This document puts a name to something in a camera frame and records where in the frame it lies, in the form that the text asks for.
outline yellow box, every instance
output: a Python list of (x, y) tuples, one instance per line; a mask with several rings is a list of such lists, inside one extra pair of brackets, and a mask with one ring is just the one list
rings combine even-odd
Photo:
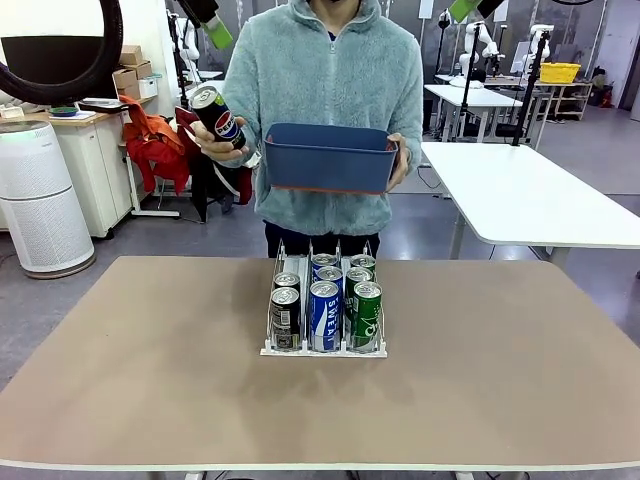
[(540, 66), (540, 82), (573, 83), (580, 67), (577, 63), (543, 63)]

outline black can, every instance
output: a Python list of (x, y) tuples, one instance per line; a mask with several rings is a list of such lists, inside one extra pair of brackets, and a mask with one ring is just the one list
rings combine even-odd
[(196, 90), (191, 99), (191, 109), (217, 141), (231, 142), (236, 150), (247, 143), (236, 118), (215, 88), (204, 86)]
[(282, 287), (295, 288), (296, 291), (300, 293), (300, 277), (290, 272), (277, 274), (273, 279), (273, 288), (275, 290)]
[(271, 336), (279, 350), (297, 350), (300, 346), (300, 294), (291, 287), (271, 294)]

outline light blue fleece jacket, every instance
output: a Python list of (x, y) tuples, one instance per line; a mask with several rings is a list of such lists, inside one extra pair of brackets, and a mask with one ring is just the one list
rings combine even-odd
[[(307, 0), (289, 0), (244, 25), (223, 96), (244, 117), (251, 158), (274, 123), (369, 127), (401, 133), (410, 171), (421, 159), (422, 59), (413, 35), (381, 15), (378, 0), (362, 0), (356, 18), (331, 41)], [(388, 196), (272, 188), (263, 157), (256, 213), (306, 235), (371, 235), (391, 220)]]

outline blue plastic bin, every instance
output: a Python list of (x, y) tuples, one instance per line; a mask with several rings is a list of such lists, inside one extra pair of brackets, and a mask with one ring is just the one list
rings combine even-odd
[(271, 185), (323, 192), (384, 193), (398, 146), (372, 128), (276, 123), (265, 154)]

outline soda can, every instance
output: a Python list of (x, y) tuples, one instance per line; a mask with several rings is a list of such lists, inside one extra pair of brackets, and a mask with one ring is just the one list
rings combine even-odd
[(311, 285), (311, 347), (319, 352), (332, 352), (340, 348), (338, 327), (340, 322), (340, 292), (333, 282)]
[(295, 273), (280, 272), (273, 279), (273, 289), (282, 287), (295, 288), (300, 293), (300, 277)]
[(313, 265), (313, 280), (318, 280), (317, 273), (322, 267), (336, 267), (338, 266), (338, 257), (329, 253), (318, 253), (311, 257), (311, 264)]
[(333, 282), (338, 286), (338, 290), (342, 293), (342, 270), (338, 267), (322, 267), (316, 272), (316, 281)]
[(351, 320), (353, 319), (353, 298), (355, 296), (356, 285), (360, 282), (371, 282), (373, 273), (363, 267), (352, 267), (347, 272), (346, 288), (344, 295), (344, 313), (347, 318), (347, 330), (350, 331)]
[(382, 288), (375, 282), (360, 282), (354, 288), (351, 339), (355, 350), (371, 352), (378, 338)]
[(240, 150), (247, 139), (220, 92), (211, 86), (200, 87), (193, 94), (191, 109), (219, 142), (231, 142)]
[(354, 255), (351, 257), (351, 266), (366, 268), (374, 275), (376, 273), (376, 259), (371, 255)]
[(297, 349), (300, 345), (300, 294), (291, 287), (274, 290), (269, 316), (276, 348)]

